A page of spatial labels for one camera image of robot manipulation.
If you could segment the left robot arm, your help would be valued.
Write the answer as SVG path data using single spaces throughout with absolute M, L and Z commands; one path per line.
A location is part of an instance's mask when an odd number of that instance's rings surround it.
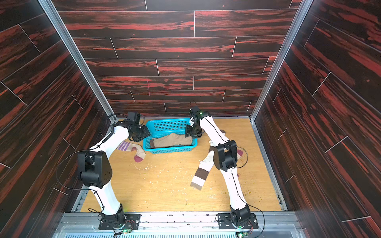
M 129 112 L 123 117 L 124 120 L 109 125 L 109 133 L 100 142 L 77 155 L 79 180 L 94 193 L 101 207 L 101 222 L 116 226 L 123 225 L 126 217 L 111 186 L 113 171 L 109 157 L 124 140 L 140 142 L 150 136 L 147 126 L 140 124 L 140 113 Z

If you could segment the white brown striped sock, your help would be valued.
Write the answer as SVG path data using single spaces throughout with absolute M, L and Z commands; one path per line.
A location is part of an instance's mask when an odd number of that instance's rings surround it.
M 209 152 L 208 155 L 199 163 L 198 169 L 193 176 L 193 179 L 191 181 L 190 186 L 197 189 L 197 190 L 202 190 L 205 181 L 209 175 L 210 170 L 214 166 L 214 150 L 215 147 L 218 145 L 216 142 L 209 142 L 210 147 L 209 147 Z

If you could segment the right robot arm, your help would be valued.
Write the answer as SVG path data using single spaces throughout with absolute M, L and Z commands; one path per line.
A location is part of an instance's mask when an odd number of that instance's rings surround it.
M 200 137 L 205 132 L 210 142 L 215 167 L 222 173 L 230 197 L 231 220 L 235 227 L 243 228 L 251 218 L 249 205 L 244 199 L 237 173 L 238 151 L 234 140 L 228 139 L 207 112 L 199 107 L 190 108 L 190 124 L 186 135 Z

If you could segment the purple striped sock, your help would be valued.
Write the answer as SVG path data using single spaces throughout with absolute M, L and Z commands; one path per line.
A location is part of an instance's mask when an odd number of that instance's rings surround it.
M 122 141 L 121 144 L 117 147 L 117 150 L 126 152 L 136 152 L 134 160 L 137 163 L 142 162 L 146 157 L 144 149 L 140 145 L 131 142 Z
M 238 149 L 237 150 L 237 159 L 240 160 L 241 157 L 243 156 L 243 154 L 244 154 L 243 150 Z

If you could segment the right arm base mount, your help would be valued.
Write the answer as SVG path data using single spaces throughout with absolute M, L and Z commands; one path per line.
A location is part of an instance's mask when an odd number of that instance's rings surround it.
M 218 213 L 215 217 L 218 223 L 219 229 L 258 229 L 258 221 L 256 215 L 251 213 L 248 218 L 239 218 L 238 215 L 233 215 L 233 213 Z

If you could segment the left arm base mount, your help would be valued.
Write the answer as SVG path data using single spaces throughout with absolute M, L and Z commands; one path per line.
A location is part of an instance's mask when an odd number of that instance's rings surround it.
M 118 213 L 116 215 L 105 215 L 101 213 L 99 230 L 137 230 L 139 228 L 141 214 Z

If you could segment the tan ribbed sock front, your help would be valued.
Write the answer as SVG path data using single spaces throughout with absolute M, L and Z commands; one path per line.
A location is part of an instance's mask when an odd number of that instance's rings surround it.
M 150 140 L 151 148 L 167 148 L 176 146 L 190 146 L 192 144 L 192 137 L 185 137 L 184 134 L 171 133 L 167 136 L 160 138 L 153 138 Z

